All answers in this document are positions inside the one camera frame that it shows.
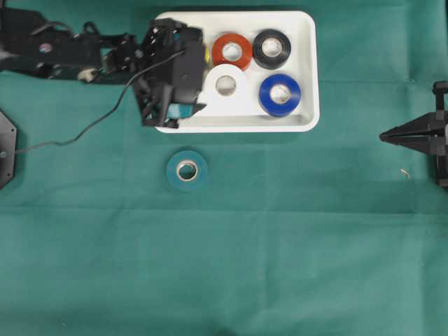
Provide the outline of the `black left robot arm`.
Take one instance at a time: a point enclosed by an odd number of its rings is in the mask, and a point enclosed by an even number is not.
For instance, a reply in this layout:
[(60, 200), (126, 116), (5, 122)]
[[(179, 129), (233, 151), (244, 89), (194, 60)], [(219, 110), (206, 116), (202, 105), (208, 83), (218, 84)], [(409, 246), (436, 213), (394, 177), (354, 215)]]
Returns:
[(145, 126), (177, 128), (205, 108), (198, 101), (207, 67), (203, 32), (171, 18), (152, 20), (142, 42), (80, 33), (34, 10), (1, 8), (1, 69), (37, 78), (131, 87)]

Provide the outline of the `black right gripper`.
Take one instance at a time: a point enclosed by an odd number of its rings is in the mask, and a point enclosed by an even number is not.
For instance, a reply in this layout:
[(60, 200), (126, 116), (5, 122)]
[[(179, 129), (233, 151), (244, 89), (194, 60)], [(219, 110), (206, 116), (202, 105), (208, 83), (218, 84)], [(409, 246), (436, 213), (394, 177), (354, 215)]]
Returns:
[[(433, 94), (435, 95), (435, 112), (424, 114), (385, 131), (379, 135), (379, 138), (388, 144), (435, 156), (436, 183), (447, 190), (447, 108), (445, 107), (447, 81), (434, 82)], [(434, 144), (430, 136), (423, 136), (429, 134), (434, 134)]]

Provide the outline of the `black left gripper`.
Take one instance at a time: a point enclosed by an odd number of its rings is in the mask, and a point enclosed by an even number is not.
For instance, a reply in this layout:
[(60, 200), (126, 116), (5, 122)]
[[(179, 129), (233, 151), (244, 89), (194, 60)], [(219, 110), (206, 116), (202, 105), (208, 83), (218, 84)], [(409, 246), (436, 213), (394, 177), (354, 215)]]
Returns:
[(207, 105), (198, 102), (205, 72), (203, 31), (171, 18), (150, 22), (139, 46), (133, 90), (148, 127), (177, 127)]

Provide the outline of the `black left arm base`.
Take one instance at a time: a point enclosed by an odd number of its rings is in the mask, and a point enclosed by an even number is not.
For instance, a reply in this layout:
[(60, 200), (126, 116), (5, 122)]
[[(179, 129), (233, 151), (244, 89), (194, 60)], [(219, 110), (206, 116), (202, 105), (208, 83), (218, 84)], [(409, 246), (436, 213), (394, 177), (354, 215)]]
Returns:
[(15, 173), (17, 128), (7, 115), (0, 112), (0, 189), (8, 184)]

